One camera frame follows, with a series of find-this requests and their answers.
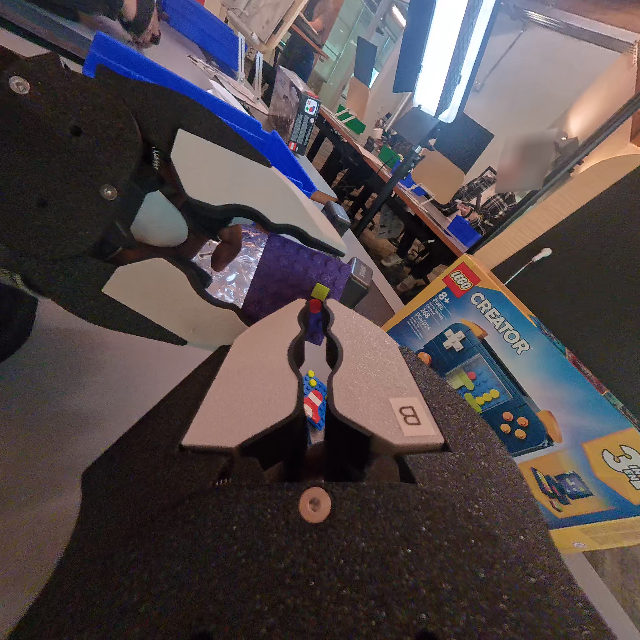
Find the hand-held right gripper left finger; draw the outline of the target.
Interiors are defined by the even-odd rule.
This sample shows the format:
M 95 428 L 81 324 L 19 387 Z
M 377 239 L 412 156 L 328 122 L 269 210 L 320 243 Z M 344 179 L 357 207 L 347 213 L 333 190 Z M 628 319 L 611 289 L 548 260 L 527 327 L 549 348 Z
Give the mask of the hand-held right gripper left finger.
M 181 446 L 238 454 L 302 411 L 307 301 L 253 324 L 231 345 Z

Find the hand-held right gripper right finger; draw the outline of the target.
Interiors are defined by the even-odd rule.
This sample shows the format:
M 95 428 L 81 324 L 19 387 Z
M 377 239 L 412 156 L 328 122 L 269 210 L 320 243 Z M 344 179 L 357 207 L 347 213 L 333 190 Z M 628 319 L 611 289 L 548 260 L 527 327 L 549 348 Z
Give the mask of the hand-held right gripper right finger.
M 332 413 L 377 454 L 441 451 L 444 436 L 396 341 L 336 300 L 324 307 Z

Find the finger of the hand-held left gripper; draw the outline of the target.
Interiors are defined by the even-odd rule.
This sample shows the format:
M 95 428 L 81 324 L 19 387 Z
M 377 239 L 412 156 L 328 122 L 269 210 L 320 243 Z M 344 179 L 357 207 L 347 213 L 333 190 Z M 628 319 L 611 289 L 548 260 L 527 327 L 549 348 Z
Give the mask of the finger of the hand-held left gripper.
M 178 129 L 171 161 L 188 201 L 213 218 L 240 217 L 343 257 L 346 245 L 324 213 L 277 168 Z
M 210 295 L 187 267 L 167 259 L 116 268 L 102 292 L 195 348 L 231 345 L 248 329 L 240 309 Z

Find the purple brick plate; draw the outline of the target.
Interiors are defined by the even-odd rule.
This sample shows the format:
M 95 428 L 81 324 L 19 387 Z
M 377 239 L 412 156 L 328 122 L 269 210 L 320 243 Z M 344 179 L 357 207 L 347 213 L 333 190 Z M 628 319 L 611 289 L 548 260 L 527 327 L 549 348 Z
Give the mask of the purple brick plate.
M 330 288 L 327 299 L 340 300 L 348 274 L 347 262 L 270 234 L 242 313 L 255 324 L 297 299 L 312 299 L 317 282 Z

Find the person's left hand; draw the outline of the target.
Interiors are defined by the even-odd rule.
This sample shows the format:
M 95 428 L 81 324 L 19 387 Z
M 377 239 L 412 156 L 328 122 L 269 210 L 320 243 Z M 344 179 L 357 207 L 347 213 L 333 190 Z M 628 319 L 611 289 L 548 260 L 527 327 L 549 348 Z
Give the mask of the person's left hand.
M 219 242 L 211 254 L 211 268 L 219 273 L 235 260 L 243 247 L 243 229 L 240 225 L 231 225 L 219 229 Z

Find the blue brick plate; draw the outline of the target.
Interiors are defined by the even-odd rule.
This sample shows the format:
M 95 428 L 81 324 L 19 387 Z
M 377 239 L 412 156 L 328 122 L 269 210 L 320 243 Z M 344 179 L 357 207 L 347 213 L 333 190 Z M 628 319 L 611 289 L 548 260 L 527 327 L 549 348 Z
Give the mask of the blue brick plate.
M 309 369 L 303 376 L 303 409 L 311 430 L 323 432 L 326 418 L 327 387 Z

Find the crumpled clear plastic bag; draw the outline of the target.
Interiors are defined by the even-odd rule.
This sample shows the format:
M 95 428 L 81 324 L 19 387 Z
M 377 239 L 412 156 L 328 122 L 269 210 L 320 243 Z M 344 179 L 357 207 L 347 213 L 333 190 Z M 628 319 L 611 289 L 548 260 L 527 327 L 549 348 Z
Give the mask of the crumpled clear plastic bag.
M 192 262 L 210 278 L 205 290 L 215 299 L 242 308 L 259 265 L 268 235 L 256 225 L 242 225 L 243 244 L 236 258 L 221 271 L 211 268 L 211 258 L 219 242 L 208 240 Z

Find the printed cardboard box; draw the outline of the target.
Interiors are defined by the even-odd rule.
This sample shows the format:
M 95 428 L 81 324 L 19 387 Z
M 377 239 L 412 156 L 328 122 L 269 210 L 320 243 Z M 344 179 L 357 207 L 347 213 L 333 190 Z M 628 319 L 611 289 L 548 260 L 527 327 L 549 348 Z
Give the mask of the printed cardboard box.
M 319 97 L 298 75 L 277 68 L 268 121 L 293 153 L 306 155 L 320 107 Z

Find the clear acrylic stand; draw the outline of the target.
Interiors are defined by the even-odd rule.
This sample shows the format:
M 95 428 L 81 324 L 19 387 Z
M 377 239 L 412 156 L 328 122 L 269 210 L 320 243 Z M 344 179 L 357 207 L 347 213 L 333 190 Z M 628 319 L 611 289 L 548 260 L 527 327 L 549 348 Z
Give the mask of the clear acrylic stand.
M 256 68 L 253 80 L 249 80 L 250 69 L 246 62 L 246 41 L 244 34 L 240 33 L 238 38 L 237 72 L 235 77 L 224 75 L 217 70 L 210 78 L 210 89 L 208 93 L 222 100 L 226 104 L 247 112 L 247 114 L 265 123 L 268 117 L 269 108 L 262 99 L 262 67 L 263 55 L 260 51 L 255 51 L 253 62 Z

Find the black desktop device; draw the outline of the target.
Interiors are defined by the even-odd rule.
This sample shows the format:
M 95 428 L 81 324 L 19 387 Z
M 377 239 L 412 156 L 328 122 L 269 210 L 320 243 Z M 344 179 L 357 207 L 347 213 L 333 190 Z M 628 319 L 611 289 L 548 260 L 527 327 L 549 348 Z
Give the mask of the black desktop device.
M 340 297 L 340 302 L 347 308 L 355 309 L 371 289 L 373 271 L 372 267 L 358 257 L 351 258 L 348 266 L 348 279 Z

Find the toy set box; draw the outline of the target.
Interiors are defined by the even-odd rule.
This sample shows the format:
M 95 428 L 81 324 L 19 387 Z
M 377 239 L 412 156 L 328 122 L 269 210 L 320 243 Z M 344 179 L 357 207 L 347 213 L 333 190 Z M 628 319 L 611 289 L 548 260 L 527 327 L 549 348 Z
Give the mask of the toy set box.
M 567 552 L 639 544 L 639 420 L 493 274 L 458 258 L 384 326 L 515 460 Z

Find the black light stand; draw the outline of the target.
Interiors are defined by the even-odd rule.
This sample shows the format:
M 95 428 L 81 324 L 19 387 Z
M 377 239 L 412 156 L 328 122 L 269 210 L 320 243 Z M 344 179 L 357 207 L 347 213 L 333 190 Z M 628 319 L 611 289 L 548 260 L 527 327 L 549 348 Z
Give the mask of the black light stand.
M 363 231 L 373 221 L 377 213 L 380 212 L 382 205 L 386 202 L 386 200 L 393 194 L 394 188 L 396 187 L 397 183 L 403 180 L 407 176 L 407 174 L 412 169 L 414 169 L 414 167 L 418 163 L 420 163 L 422 159 L 422 156 L 420 155 L 421 151 L 424 148 L 427 148 L 430 151 L 434 150 L 430 140 L 436 139 L 437 132 L 439 128 L 441 128 L 441 126 L 442 121 L 436 119 L 434 124 L 430 124 L 428 126 L 426 133 L 422 135 L 419 142 L 411 146 L 408 155 L 392 172 L 390 178 L 386 180 L 384 186 L 380 189 L 378 196 L 376 197 L 372 205 L 365 211 L 356 228 L 353 230 L 354 236 L 356 236 L 357 239 L 360 238 Z

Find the small blue plastic bin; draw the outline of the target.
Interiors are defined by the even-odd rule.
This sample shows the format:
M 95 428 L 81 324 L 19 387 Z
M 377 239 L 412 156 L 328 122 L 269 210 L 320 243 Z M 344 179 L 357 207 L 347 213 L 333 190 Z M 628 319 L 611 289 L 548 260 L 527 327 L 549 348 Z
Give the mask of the small blue plastic bin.
M 482 238 L 468 220 L 459 215 L 452 217 L 445 231 L 466 249 L 473 247 Z

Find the wooden office desk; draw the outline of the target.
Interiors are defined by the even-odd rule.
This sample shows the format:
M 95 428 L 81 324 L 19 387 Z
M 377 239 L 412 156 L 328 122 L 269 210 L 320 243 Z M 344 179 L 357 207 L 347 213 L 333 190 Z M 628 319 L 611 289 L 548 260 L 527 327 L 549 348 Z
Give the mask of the wooden office desk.
M 319 133 L 325 139 L 331 140 L 334 146 L 348 145 L 354 150 L 357 158 L 361 163 L 368 166 L 377 176 L 378 181 L 388 182 L 391 180 L 391 172 L 383 167 L 377 156 L 366 151 L 356 139 L 352 130 L 346 127 L 337 116 L 324 106 L 319 109 L 319 116 L 316 121 Z M 400 184 L 396 184 L 393 188 L 393 194 L 409 208 L 411 215 L 422 220 L 427 226 L 457 257 L 464 255 L 468 249 L 448 230 L 451 221 L 443 216 L 432 203 L 424 199 L 416 199 L 412 196 L 412 192 Z

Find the studio light panel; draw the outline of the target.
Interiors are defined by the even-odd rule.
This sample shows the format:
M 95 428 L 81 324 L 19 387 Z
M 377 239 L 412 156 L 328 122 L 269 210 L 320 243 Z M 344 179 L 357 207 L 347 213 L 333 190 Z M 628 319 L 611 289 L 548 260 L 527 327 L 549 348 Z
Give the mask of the studio light panel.
M 501 1 L 409 1 L 392 91 L 443 123 L 463 112 Z

